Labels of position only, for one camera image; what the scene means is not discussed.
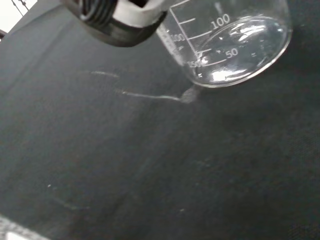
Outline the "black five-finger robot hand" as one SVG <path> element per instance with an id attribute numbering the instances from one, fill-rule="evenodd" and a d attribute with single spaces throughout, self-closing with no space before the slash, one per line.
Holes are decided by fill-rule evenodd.
<path id="1" fill-rule="evenodd" d="M 62 0 L 94 38 L 130 48 L 149 39 L 164 21 L 169 0 Z"/>

